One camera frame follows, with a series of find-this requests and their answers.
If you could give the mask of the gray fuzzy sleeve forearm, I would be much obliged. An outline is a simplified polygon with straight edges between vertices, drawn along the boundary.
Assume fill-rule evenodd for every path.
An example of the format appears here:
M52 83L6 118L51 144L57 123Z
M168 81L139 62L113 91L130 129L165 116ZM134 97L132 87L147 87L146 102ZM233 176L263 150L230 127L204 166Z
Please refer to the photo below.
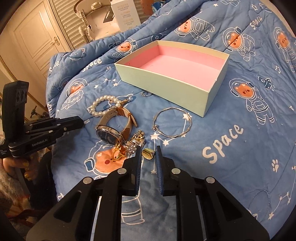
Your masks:
M18 180L9 176L1 166L0 179L1 211L7 218L14 218L21 212L31 209L29 199Z

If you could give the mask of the left hand gold nails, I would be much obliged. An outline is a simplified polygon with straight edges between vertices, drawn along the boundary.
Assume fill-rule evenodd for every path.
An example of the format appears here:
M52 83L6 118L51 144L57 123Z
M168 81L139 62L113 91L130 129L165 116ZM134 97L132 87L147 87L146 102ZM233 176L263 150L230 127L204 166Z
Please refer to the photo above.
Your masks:
M34 153L24 158L6 157L1 159L1 165L4 170L15 179L17 178L16 168L25 170L24 177L30 181L37 178L39 160L39 154Z

